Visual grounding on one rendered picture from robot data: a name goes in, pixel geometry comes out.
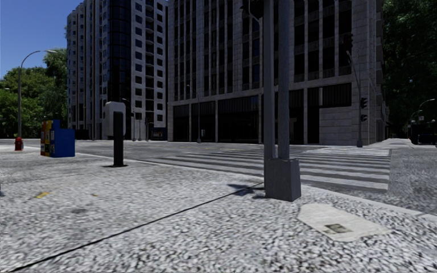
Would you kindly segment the grey pole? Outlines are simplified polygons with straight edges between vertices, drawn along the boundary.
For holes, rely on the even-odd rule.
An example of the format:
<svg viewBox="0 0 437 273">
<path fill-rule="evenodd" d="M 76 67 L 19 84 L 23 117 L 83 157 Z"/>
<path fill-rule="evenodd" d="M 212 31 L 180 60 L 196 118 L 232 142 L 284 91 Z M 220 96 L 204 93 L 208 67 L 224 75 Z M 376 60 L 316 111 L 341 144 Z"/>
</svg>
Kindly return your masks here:
<svg viewBox="0 0 437 273">
<path fill-rule="evenodd" d="M 300 168 L 290 158 L 290 0 L 244 0 L 241 9 L 263 27 L 264 189 L 267 198 L 293 202 L 301 196 Z M 278 90 L 274 90 L 274 18 L 278 18 Z"/>
</svg>

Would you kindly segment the pale concrete building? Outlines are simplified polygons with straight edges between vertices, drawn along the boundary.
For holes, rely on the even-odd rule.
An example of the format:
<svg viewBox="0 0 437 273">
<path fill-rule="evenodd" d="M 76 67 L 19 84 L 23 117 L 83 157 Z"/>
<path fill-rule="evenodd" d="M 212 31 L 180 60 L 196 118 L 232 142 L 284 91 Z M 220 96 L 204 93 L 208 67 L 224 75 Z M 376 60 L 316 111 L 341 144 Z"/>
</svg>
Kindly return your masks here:
<svg viewBox="0 0 437 273">
<path fill-rule="evenodd" d="M 170 0 L 168 140 L 263 142 L 263 27 L 244 0 Z M 289 113 L 292 144 L 357 143 L 388 134 L 382 85 L 382 0 L 290 0 Z"/>
</svg>

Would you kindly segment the white tower with dark glass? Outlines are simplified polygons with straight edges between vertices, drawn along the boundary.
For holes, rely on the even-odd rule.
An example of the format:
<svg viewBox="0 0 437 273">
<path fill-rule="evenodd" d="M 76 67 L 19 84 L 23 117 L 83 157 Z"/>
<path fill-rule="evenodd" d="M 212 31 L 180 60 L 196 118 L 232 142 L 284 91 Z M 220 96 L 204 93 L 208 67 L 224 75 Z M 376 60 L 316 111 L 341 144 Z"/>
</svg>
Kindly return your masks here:
<svg viewBox="0 0 437 273">
<path fill-rule="evenodd" d="M 126 139 L 167 138 L 167 0 L 83 0 L 67 18 L 68 126 L 106 139 L 105 104 L 126 106 Z"/>
</svg>

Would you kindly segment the traffic light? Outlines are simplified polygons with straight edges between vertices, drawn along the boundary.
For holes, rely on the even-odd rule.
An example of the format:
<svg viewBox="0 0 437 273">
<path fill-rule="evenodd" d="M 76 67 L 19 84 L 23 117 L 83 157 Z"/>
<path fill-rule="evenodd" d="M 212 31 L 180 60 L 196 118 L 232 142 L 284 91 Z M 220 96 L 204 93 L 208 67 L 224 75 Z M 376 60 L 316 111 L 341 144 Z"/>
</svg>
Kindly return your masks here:
<svg viewBox="0 0 437 273">
<path fill-rule="evenodd" d="M 357 138 L 357 147 L 358 148 L 362 148 L 363 147 L 363 142 L 362 142 L 362 112 L 361 112 L 361 80 L 358 79 L 358 75 L 356 72 L 356 66 L 354 64 L 353 61 L 353 57 L 352 57 L 352 47 L 353 47 L 353 34 L 352 33 L 346 33 L 343 36 L 343 46 L 345 49 L 345 52 L 348 56 L 349 59 L 349 63 L 352 67 L 352 71 L 356 80 L 356 85 L 357 85 L 357 89 L 358 89 L 358 138 Z"/>
</svg>

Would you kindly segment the blue booth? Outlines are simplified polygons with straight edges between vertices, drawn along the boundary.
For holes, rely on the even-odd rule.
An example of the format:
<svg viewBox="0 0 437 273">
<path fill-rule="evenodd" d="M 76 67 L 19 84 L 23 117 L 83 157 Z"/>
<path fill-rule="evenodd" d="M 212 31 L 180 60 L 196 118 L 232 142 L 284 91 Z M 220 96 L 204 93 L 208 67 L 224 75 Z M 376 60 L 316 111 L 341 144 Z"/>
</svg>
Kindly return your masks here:
<svg viewBox="0 0 437 273">
<path fill-rule="evenodd" d="M 61 129 L 58 119 L 42 122 L 40 154 L 52 158 L 75 156 L 74 129 Z"/>
</svg>

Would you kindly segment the trees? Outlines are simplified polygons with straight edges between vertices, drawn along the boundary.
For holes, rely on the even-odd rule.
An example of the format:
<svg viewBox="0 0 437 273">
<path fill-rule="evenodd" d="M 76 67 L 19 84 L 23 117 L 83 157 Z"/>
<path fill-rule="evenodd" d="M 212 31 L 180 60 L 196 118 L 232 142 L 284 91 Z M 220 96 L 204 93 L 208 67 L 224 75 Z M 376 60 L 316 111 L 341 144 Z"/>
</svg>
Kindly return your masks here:
<svg viewBox="0 0 437 273">
<path fill-rule="evenodd" d="M 389 133 L 404 138 L 419 105 L 437 99 L 437 0 L 384 0 L 383 56 Z M 437 121 L 437 101 L 426 121 Z"/>
<path fill-rule="evenodd" d="M 21 72 L 22 137 L 39 138 L 45 119 L 68 127 L 67 50 L 43 58 L 46 67 L 13 68 L 0 79 L 0 139 L 18 136 L 18 75 Z"/>
</svg>

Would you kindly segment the grey street lamp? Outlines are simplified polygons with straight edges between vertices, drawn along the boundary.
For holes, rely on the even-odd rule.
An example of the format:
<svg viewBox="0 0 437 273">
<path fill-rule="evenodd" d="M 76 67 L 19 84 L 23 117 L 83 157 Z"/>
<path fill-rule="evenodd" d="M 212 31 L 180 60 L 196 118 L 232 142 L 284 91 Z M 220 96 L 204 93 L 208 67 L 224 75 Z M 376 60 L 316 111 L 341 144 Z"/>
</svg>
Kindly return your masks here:
<svg viewBox="0 0 437 273">
<path fill-rule="evenodd" d="M 427 109 L 429 106 L 432 106 L 433 103 L 437 101 L 436 98 L 428 99 L 422 102 L 418 110 L 411 115 L 410 118 L 410 128 L 411 128 L 411 137 L 416 137 L 417 134 L 420 133 L 422 127 L 426 126 L 427 119 Z"/>
<path fill-rule="evenodd" d="M 20 64 L 20 68 L 19 68 L 19 74 L 18 74 L 18 137 L 22 137 L 22 88 L 21 88 L 21 75 L 22 75 L 22 69 L 23 69 L 23 64 L 26 61 L 26 59 L 28 57 L 30 57 L 31 55 L 35 54 L 35 53 L 39 53 L 39 52 L 47 52 L 47 53 L 51 53 L 51 54 L 56 54 L 59 53 L 58 51 L 55 50 L 51 50 L 51 49 L 44 49 L 44 50 L 38 50 L 38 51 L 34 51 L 29 53 L 21 62 Z"/>
</svg>

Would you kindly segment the dark bin or box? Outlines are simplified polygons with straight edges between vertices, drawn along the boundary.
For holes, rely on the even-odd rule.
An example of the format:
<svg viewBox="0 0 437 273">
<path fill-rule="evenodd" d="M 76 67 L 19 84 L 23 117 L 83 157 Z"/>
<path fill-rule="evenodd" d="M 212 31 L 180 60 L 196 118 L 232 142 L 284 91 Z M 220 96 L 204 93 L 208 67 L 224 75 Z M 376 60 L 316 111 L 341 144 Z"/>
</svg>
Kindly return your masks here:
<svg viewBox="0 0 437 273">
<path fill-rule="evenodd" d="M 408 138 L 412 144 L 433 144 L 437 142 L 437 121 L 432 119 L 429 122 L 419 124 L 411 120 L 408 130 Z"/>
</svg>

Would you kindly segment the white box on a post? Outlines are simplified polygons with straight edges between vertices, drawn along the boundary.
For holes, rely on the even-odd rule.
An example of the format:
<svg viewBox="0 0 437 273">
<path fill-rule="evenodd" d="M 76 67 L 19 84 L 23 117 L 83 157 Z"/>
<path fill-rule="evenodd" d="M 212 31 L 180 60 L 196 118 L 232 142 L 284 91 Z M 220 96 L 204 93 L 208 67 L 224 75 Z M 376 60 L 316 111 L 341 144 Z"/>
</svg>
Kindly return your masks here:
<svg viewBox="0 0 437 273">
<path fill-rule="evenodd" d="M 113 137 L 113 167 L 125 167 L 123 162 L 123 140 L 126 131 L 126 106 L 123 102 L 110 101 L 105 104 L 105 132 Z"/>
</svg>

